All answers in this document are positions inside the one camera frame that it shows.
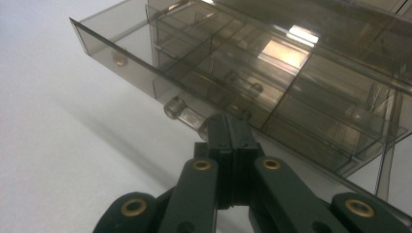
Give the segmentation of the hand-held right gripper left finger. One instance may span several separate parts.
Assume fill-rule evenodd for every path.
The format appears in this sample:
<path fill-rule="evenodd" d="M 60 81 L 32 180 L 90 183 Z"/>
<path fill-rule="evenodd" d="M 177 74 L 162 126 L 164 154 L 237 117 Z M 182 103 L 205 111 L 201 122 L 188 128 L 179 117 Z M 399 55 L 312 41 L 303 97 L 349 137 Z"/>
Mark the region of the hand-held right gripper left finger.
<path fill-rule="evenodd" d="M 227 210 L 231 206 L 231 173 L 233 148 L 225 115 L 214 115 L 206 120 L 207 141 L 196 143 L 195 158 L 210 158 L 219 165 L 217 195 L 218 208 Z"/>

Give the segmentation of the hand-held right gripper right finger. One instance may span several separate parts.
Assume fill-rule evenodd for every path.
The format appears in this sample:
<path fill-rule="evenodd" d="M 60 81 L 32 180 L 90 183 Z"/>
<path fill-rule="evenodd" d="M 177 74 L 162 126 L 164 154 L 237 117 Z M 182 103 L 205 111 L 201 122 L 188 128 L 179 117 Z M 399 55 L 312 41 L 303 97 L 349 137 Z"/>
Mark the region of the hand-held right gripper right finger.
<path fill-rule="evenodd" d="M 230 137 L 233 147 L 231 204 L 248 206 L 253 189 L 252 170 L 260 146 L 247 120 L 240 116 L 230 120 Z"/>

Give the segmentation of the smoky clear plastic drawer cabinet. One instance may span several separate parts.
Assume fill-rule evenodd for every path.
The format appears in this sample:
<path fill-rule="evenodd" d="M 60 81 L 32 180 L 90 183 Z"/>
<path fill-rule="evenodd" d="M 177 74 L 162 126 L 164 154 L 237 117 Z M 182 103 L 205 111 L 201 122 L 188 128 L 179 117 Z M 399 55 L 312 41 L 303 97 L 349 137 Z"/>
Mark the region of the smoky clear plastic drawer cabinet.
<path fill-rule="evenodd" d="M 407 0 L 411 13 L 410 19 L 403 19 L 380 10 L 364 6 L 358 0 L 203 0 L 216 6 L 220 11 L 236 19 L 263 25 L 281 24 L 284 21 L 296 22 L 299 19 L 332 19 L 345 21 L 398 18 L 412 22 L 412 0 Z M 395 67 L 388 75 L 373 72 L 371 77 L 387 80 L 395 79 L 412 83 L 412 50 L 402 52 L 395 59 Z M 410 133 L 384 147 L 383 152 L 372 161 L 377 161 L 379 169 L 376 177 L 376 194 L 387 198 L 390 193 L 391 178 L 394 171 L 397 145 L 412 138 L 412 95 L 398 94 L 392 102 L 393 108 L 387 113 L 395 123 L 406 125 Z M 184 122 L 182 117 L 171 117 Z M 207 126 L 201 137 L 207 136 Z"/>

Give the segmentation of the white table board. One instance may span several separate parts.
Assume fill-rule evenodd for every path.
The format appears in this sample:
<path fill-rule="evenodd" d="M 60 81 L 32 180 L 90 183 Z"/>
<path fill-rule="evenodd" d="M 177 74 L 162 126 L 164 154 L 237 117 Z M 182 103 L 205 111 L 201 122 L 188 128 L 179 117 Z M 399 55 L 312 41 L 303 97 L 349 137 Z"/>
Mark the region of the white table board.
<path fill-rule="evenodd" d="M 162 193 L 191 158 L 198 132 L 87 55 L 71 23 L 123 1 L 0 0 L 0 233 L 90 233 L 119 196 Z M 254 133 L 323 199 L 379 197 L 377 161 L 342 177 Z M 412 227 L 412 138 L 381 199 Z"/>

